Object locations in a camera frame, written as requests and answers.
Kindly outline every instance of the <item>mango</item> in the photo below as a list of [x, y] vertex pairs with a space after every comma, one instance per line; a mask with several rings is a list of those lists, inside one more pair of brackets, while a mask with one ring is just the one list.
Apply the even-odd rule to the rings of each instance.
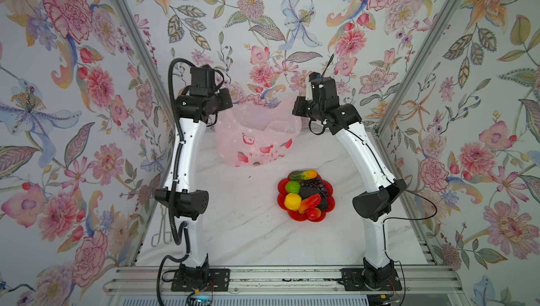
[[317, 177], [317, 171], [315, 170], [305, 170], [305, 171], [295, 171], [289, 175], [290, 181], [307, 181], [312, 180]]

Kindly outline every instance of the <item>yellow fruit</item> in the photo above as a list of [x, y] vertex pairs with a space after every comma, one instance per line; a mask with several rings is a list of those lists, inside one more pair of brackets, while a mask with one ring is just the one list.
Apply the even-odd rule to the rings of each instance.
[[299, 194], [288, 194], [285, 197], [285, 207], [292, 211], [297, 211], [302, 203], [302, 197]]

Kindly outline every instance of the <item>black cable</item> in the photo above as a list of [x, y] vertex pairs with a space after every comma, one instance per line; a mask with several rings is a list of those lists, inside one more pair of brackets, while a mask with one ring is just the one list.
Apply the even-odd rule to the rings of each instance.
[[190, 245], [190, 235], [187, 232], [187, 222], [181, 222], [180, 223], [180, 229], [184, 229], [184, 238], [186, 238], [186, 254], [180, 259], [174, 258], [173, 256], [170, 256], [170, 255], [166, 255], [165, 257], [163, 257], [163, 260], [161, 261], [161, 264], [159, 264], [158, 279], [157, 279], [157, 282], [156, 282], [156, 296], [158, 298], [158, 303], [159, 303], [160, 306], [165, 306], [165, 304], [163, 303], [163, 300], [161, 300], [161, 288], [159, 287], [160, 280], [164, 280], [163, 277], [161, 276], [161, 271], [163, 270], [163, 265], [165, 264], [165, 261], [167, 259], [169, 259], [169, 260], [171, 260], [171, 261], [173, 261], [175, 263], [181, 263], [181, 262], [184, 262], [190, 256], [191, 245]]

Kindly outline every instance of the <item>white marble tabletop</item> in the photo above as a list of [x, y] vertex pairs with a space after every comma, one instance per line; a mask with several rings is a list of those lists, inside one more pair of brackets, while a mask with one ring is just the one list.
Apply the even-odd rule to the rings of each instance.
[[[202, 218], [203, 242], [212, 266], [362, 263], [366, 240], [352, 199], [364, 188], [352, 159], [334, 136], [301, 133], [284, 158], [259, 167], [227, 167], [215, 150], [215, 138], [214, 132], [205, 133], [197, 161], [197, 189], [210, 194]], [[334, 187], [336, 207], [320, 223], [293, 221], [277, 205], [278, 182], [298, 169], [315, 169]], [[138, 266], [157, 266], [166, 254], [183, 255], [183, 244], [151, 246], [160, 213], [158, 206]], [[390, 215], [407, 218], [400, 200], [392, 205]], [[390, 256], [402, 264], [427, 264], [410, 222], [387, 224]]]

